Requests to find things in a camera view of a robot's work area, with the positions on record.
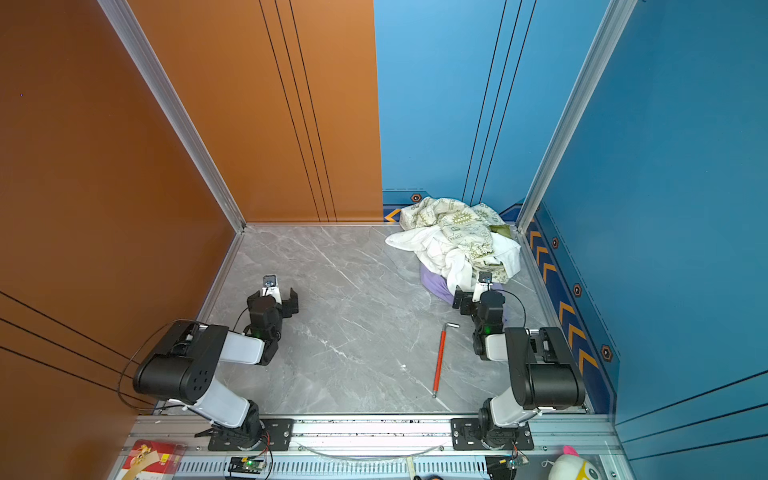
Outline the purple cloth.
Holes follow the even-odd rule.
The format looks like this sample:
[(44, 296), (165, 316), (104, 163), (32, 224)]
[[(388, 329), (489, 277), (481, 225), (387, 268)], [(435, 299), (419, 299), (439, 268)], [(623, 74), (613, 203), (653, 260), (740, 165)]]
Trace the purple cloth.
[(460, 298), (473, 298), (471, 290), (462, 289), (459, 285), (450, 287), (447, 280), (438, 273), (429, 270), (425, 265), (420, 265), (420, 280), (422, 285), (439, 299), (453, 305), (455, 303), (455, 294), (459, 292)]

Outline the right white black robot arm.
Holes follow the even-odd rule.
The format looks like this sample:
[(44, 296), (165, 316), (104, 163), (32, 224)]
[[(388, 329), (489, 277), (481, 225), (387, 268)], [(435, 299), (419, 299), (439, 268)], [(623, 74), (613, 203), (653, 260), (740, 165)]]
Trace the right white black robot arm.
[(546, 412), (580, 407), (586, 400), (582, 374), (562, 330), (506, 326), (507, 295), (500, 290), (454, 294), (453, 307), (473, 321), (475, 354), (506, 364), (509, 377), (506, 389), (486, 399), (476, 419), (451, 421), (456, 450), (531, 451), (530, 421)]

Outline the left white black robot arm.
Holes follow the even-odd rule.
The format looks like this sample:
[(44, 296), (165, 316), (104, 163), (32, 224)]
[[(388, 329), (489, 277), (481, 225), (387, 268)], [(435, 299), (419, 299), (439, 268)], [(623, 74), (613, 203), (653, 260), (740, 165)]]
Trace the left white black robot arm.
[(270, 433), (257, 403), (230, 390), (216, 371), (223, 363), (269, 365), (279, 349), (283, 320), (299, 311), (295, 290), (283, 298), (269, 282), (247, 298), (250, 323), (241, 332), (177, 320), (140, 363), (133, 388), (206, 419), (210, 427), (195, 436), (208, 438), (211, 451), (268, 449)]

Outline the white cloth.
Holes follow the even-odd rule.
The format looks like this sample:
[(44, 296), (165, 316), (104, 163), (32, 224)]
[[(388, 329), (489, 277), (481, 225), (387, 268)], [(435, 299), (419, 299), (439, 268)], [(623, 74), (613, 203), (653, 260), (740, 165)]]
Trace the white cloth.
[(471, 291), (480, 272), (490, 272), (494, 283), (505, 284), (522, 267), (520, 245), (510, 238), (491, 233), (491, 253), (471, 260), (457, 245), (448, 240), (439, 226), (420, 227), (392, 234), (386, 244), (398, 250), (415, 253), (431, 273), (446, 280), (448, 290)]

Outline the green patterned cream cloth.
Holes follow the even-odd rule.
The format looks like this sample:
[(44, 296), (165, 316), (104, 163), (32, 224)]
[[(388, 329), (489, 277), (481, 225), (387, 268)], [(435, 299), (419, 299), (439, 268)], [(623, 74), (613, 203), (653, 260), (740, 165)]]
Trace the green patterned cream cloth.
[(519, 267), (520, 246), (512, 239), (510, 226), (484, 203), (469, 206), (456, 199), (425, 197), (402, 209), (399, 223), (413, 233), (433, 228), (477, 270)]

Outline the small right circuit board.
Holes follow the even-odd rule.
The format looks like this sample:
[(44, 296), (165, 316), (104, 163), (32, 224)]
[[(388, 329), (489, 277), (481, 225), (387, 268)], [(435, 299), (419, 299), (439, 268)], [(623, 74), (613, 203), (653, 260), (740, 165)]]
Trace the small right circuit board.
[(528, 465), (529, 459), (522, 452), (514, 452), (512, 455), (500, 460), (499, 464), (503, 464), (508, 470), (515, 471), (522, 466)]

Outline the green circuit board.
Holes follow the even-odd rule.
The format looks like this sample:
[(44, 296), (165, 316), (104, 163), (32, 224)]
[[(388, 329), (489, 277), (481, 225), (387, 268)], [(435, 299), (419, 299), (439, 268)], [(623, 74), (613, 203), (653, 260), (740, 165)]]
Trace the green circuit board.
[(230, 479), (265, 479), (268, 462), (256, 456), (232, 456), (227, 467)]

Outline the white plush toy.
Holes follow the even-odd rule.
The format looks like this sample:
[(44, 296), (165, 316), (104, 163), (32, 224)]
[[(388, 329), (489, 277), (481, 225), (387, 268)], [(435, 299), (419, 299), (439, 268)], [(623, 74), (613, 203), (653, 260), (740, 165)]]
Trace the white plush toy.
[(566, 445), (555, 460), (544, 460), (541, 466), (548, 471), (549, 480), (604, 480), (600, 469)]

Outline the red cardboard box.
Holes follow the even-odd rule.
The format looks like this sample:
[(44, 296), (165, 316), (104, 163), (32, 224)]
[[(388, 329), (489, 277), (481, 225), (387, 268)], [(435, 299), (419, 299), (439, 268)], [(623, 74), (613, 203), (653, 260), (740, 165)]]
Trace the red cardboard box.
[(186, 452), (182, 444), (137, 440), (116, 474), (117, 480), (171, 480)]

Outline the red handled hex wrench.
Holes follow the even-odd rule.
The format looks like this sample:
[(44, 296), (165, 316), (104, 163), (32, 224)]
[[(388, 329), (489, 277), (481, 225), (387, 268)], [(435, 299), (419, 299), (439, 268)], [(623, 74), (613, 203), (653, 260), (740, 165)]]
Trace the red handled hex wrench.
[(461, 326), (455, 322), (446, 322), (440, 332), (439, 346), (437, 352), (437, 359), (435, 365), (435, 374), (433, 378), (432, 397), (436, 398), (440, 389), (442, 366), (444, 361), (445, 345), (447, 340), (447, 333), (450, 329), (460, 329)]

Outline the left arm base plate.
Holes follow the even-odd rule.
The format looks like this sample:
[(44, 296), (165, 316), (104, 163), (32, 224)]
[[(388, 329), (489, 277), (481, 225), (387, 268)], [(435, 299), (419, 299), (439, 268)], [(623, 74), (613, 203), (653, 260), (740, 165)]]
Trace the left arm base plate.
[(295, 422), (291, 418), (266, 418), (255, 433), (235, 433), (232, 429), (213, 427), (207, 449), (213, 452), (242, 451), (286, 452), (293, 437)]

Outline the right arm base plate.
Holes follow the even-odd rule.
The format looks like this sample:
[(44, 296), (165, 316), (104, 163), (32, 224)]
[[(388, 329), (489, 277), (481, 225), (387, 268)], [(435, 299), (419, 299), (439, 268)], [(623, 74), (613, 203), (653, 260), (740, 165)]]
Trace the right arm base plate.
[(491, 424), (483, 427), (477, 418), (452, 418), (451, 440), (456, 451), (503, 450), (532, 451), (533, 435), (528, 425), (501, 428)]

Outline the aluminium front rail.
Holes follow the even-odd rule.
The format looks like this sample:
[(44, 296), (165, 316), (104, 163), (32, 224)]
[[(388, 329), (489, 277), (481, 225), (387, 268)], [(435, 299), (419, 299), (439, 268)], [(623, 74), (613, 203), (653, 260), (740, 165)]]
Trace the aluminium front rail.
[[(529, 423), (532, 451), (456, 451), (452, 418), (469, 414), (292, 415), (266, 418), (294, 420), (289, 450), (271, 452), (207, 449), (209, 440), (195, 435), (206, 428), (192, 416), (143, 416), (137, 419), (111, 468), (116, 479), (137, 440), (182, 444), (186, 452), (176, 479), (230, 479), (232, 456), (256, 456), (268, 462), (265, 479), (546, 479), (541, 463), (555, 460), (566, 445), (596, 465), (605, 479), (630, 479), (629, 462), (612, 423), (604, 415), (553, 414)], [(499, 461), (524, 453), (529, 464), (512, 471)]]

